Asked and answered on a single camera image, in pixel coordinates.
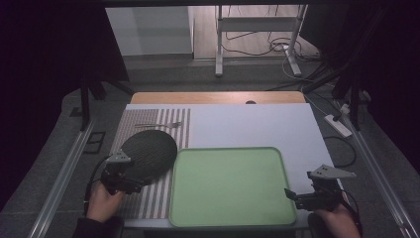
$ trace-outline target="dark wall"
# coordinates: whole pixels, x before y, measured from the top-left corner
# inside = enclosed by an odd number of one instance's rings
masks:
[[[361,82],[377,124],[420,173],[420,1],[394,1],[364,56]]]
[[[370,8],[366,4],[309,5],[299,35],[318,48],[331,67],[338,68],[364,32]]]
[[[105,9],[2,1],[0,205],[37,158],[63,97],[95,72],[128,80]]]

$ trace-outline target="gray floor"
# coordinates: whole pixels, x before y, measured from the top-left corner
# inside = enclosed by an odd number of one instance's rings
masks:
[[[232,60],[225,62],[223,77],[214,76],[212,61],[191,59],[126,59],[131,81],[126,84],[136,91],[241,91],[268,90],[294,82],[281,67],[281,59]],[[304,75],[308,75],[318,62],[301,63]],[[77,217],[82,214],[85,185],[96,163],[109,154],[122,112],[130,102],[130,96],[104,83],[107,97],[103,101],[91,99],[92,111],[98,118],[94,132],[106,132],[104,144],[97,155],[83,154],[72,175],[66,192],[48,229],[46,237],[70,237]],[[282,88],[296,90],[297,86]],[[331,98],[332,87],[325,85],[317,93]],[[334,113],[324,99],[309,94],[308,97],[326,113]],[[79,92],[64,97],[62,112],[55,129],[42,149],[34,166],[22,181],[8,204],[0,214],[0,237],[28,237],[31,228],[46,200],[59,170],[78,134],[80,117],[69,117],[74,107],[79,107]],[[323,136],[338,136],[324,120],[324,114],[313,107],[314,115]],[[378,158],[389,182],[400,197],[417,227],[420,227],[420,177],[409,165],[401,152],[380,130],[361,106],[360,121],[370,147]],[[338,140],[327,140],[327,148],[337,165],[346,162],[352,151]],[[90,145],[85,151],[94,150]],[[396,223],[387,209],[371,175],[358,153],[353,166],[346,168],[355,172],[358,178],[343,180],[346,190],[358,201],[364,237],[402,237]],[[124,237],[142,237],[139,231],[127,230]],[[296,237],[308,237],[298,232]]]

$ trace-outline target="wooden floor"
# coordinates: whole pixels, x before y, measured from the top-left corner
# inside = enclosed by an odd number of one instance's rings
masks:
[[[216,19],[218,9],[215,6],[191,7],[194,14],[194,58],[197,60],[214,59],[217,46]],[[223,6],[223,17],[296,17],[297,5],[253,5],[253,6]],[[267,33],[259,32],[232,39],[246,33],[223,33],[222,44],[224,58],[254,58],[238,53],[244,52],[252,55],[261,55],[264,58],[282,58],[283,52],[269,52],[270,41],[277,38],[290,38],[291,33]],[[317,49],[305,40],[298,37],[297,41],[302,46],[302,54],[313,56],[318,53]],[[288,43],[288,40],[277,40],[277,43]],[[295,49],[300,52],[299,44]]]

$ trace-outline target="human hand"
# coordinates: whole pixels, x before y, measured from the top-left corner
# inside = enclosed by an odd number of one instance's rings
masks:
[[[99,182],[89,199],[86,218],[105,222],[117,211],[125,192],[118,191],[111,195],[102,182]]]
[[[333,211],[315,210],[336,238],[360,238],[358,227],[349,210],[340,204]]]

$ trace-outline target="white power strip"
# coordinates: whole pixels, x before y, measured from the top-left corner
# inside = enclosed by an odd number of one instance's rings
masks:
[[[342,137],[348,138],[351,135],[353,135],[353,133],[349,129],[347,129],[347,127],[345,127],[340,121],[334,121],[333,118],[333,115],[328,115],[324,117],[328,124],[330,124],[334,129],[336,129],[336,131],[340,133]]]

